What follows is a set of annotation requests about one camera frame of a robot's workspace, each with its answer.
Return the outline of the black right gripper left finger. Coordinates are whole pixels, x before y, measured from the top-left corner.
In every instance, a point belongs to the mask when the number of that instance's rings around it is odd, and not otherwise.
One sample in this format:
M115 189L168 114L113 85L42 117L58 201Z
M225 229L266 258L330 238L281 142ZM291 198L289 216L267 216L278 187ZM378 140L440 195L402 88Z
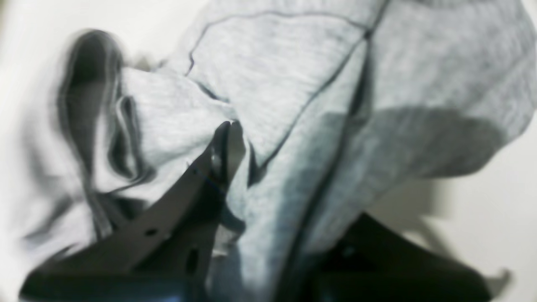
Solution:
M215 236L243 156L240 123L224 122L159 201L109 237L38 266L19 301L209 302Z

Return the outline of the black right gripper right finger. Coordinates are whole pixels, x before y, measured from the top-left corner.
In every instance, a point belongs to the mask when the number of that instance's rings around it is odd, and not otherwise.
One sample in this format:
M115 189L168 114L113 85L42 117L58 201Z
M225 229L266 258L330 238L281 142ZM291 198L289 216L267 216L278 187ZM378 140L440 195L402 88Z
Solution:
M485 279L363 214L307 281L304 302L490 302Z

